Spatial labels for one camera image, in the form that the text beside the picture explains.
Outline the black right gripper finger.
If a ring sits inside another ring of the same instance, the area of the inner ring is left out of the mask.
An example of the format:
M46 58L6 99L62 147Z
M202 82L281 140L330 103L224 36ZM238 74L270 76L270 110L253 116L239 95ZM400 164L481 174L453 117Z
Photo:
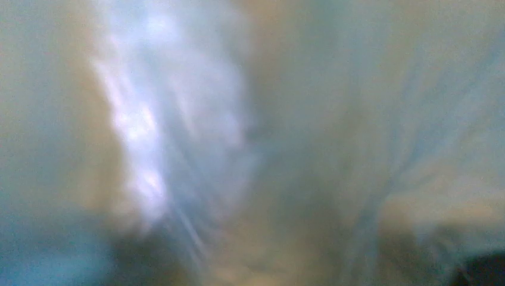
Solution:
M504 286L504 253L468 260L457 269L452 286Z

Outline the blue plastic trash bag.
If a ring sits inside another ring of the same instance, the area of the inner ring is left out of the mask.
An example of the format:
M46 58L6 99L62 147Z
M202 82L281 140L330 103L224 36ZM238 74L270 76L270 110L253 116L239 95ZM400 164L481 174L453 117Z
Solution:
M504 253L503 1L2 1L2 285L452 285Z

